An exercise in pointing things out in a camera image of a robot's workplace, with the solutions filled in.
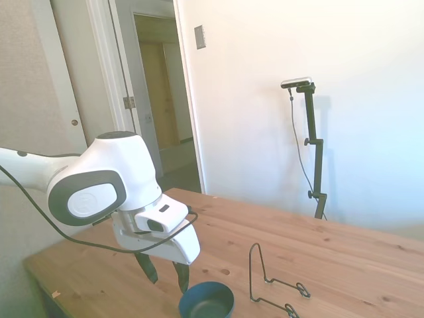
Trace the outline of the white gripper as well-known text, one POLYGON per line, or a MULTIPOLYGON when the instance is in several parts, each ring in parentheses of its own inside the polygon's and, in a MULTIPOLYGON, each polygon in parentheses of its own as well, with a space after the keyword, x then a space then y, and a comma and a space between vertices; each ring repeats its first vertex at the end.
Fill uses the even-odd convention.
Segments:
POLYGON ((118 215, 112 215, 113 232, 118 244, 127 250, 140 250, 147 248, 168 238, 187 225, 182 232, 167 242, 151 248, 134 256, 146 277, 155 284, 158 273, 150 260, 149 255, 173 261, 172 264, 178 276, 180 291, 184 294, 189 288, 189 265, 199 256, 200 245, 193 225, 188 220, 180 223, 171 233, 151 232, 135 234, 126 229, 118 215))

